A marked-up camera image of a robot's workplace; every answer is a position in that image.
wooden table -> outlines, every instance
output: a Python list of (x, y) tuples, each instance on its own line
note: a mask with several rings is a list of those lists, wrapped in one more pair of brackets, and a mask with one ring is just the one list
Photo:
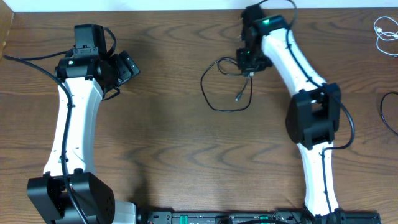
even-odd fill
[[(290, 10), (270, 11), (292, 17)], [(398, 91), (398, 59), (378, 52), (373, 22), (396, 9), (303, 9), (294, 33), (313, 67), (337, 82), (356, 124), (356, 139), (335, 152), (335, 192), (345, 210), (398, 217), (398, 137), (381, 122), (379, 102)], [(200, 77), (211, 62), (243, 45), (240, 11), (18, 13), (5, 54), (34, 57), (68, 50), (75, 24), (108, 26), (117, 52), (127, 50), (142, 73), (102, 102), (96, 123), (97, 176), (118, 200), (175, 210), (264, 211), (302, 208), (299, 150), (285, 130), (289, 94), (275, 68), (254, 77), (252, 105), (217, 113), (206, 105)], [(59, 58), (36, 62), (53, 71)], [(242, 87), (214, 69), (205, 88), (212, 103), (232, 108)], [(248, 99), (246, 90), (241, 104)], [(398, 128), (394, 97), (386, 116)], [(57, 86), (40, 72), (0, 61), (0, 223), (42, 223), (26, 194), (50, 155)], [(349, 138), (341, 116), (336, 145)]]

wooden tabletop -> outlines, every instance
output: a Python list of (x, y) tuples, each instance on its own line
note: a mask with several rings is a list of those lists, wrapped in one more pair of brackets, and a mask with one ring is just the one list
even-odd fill
[[(252, 105), (240, 113), (209, 109), (200, 77), (214, 60), (242, 47), (241, 11), (18, 13), (4, 53), (35, 57), (74, 44), (75, 24), (108, 26), (117, 52), (127, 50), (141, 74), (117, 98), (101, 103), (96, 120), (97, 176), (116, 199), (174, 210), (264, 211), (302, 208), (303, 165), (285, 130), (289, 94), (276, 69), (254, 78)], [(269, 11), (292, 17), (290, 10)], [(334, 153), (334, 186), (347, 211), (377, 210), (397, 223), (398, 137), (379, 117), (381, 96), (398, 91), (398, 59), (377, 51), (373, 22), (396, 9), (302, 9), (294, 35), (315, 70), (339, 84), (356, 125), (356, 139)], [(35, 62), (54, 71), (59, 57)], [(205, 89), (212, 103), (234, 97), (243, 78), (216, 69)], [(398, 99), (385, 114), (398, 128)], [(0, 223), (42, 223), (26, 194), (50, 155), (58, 91), (42, 73), (0, 61)], [(341, 115), (336, 145), (349, 138)]]

coiled white cable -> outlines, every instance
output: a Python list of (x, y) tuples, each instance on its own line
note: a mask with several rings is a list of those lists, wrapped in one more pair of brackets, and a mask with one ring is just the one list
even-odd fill
[(383, 41), (398, 40), (398, 31), (397, 32), (384, 32), (380, 27), (376, 26), (376, 23), (380, 19), (389, 19), (390, 21), (394, 22), (398, 26), (398, 22), (388, 16), (382, 16), (382, 17), (376, 19), (376, 21), (374, 21), (374, 24), (373, 24), (373, 29), (377, 35), (376, 47), (377, 47), (377, 49), (379, 49), (381, 52), (383, 52), (385, 54), (388, 54), (388, 55), (391, 55), (394, 57), (398, 57), (398, 54), (392, 54), (392, 53), (386, 52), (386, 51), (380, 49), (380, 47), (379, 47), (379, 39), (381, 39)]

